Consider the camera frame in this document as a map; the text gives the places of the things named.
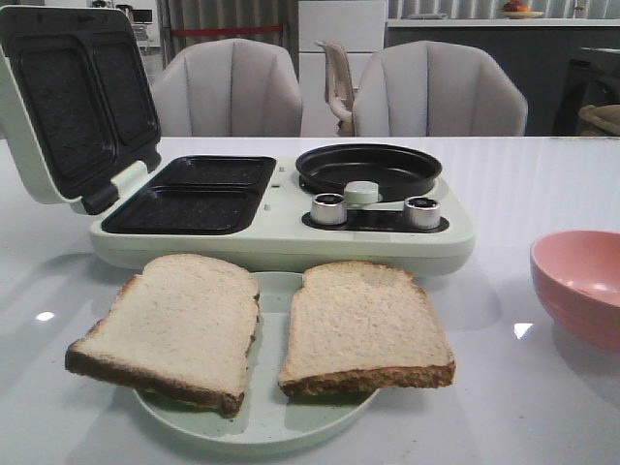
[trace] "bowl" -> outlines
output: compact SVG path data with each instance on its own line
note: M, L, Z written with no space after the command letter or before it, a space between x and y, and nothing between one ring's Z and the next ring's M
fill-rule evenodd
M620 232L564 231L530 251L536 294L575 336L620 352Z

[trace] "bread slice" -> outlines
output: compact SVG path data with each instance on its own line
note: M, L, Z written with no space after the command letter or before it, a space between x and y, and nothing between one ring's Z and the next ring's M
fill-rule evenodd
M405 270L327 263L303 275L279 376L287 395L437 388L454 356L430 300Z
M243 401L258 293L256 278L232 263L191 254L161 257L69 347L65 366L233 417Z

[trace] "plate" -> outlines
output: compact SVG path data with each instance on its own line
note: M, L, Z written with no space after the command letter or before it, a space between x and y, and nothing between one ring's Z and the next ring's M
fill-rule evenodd
M254 275L261 289L261 320L248 354L249 386L239 414L226 419L156 393L135 391L136 396L155 419L204 440L213 450L252 455L316 445L355 421L378 391L289 399L277 379L288 345L291 299L301 275Z
M510 19L527 19L532 17L541 17L544 12L502 12L505 17Z

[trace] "white chair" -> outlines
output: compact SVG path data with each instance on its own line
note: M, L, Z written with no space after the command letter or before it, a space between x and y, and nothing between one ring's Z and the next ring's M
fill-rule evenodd
M301 91L288 52L245 39L181 50L153 82L162 136L298 137Z
M522 136L527 102L485 51L420 41L373 54L353 117L362 137Z
M325 102L338 118L338 135L352 136L355 93L347 50L334 42L316 42L325 52Z

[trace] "black nonstick plate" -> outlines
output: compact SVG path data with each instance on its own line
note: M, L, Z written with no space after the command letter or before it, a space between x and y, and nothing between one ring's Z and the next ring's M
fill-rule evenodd
M430 191L442 165L427 153L378 143L321 147L301 155L299 185L312 194L342 194L352 181L379 185L382 202L402 201Z

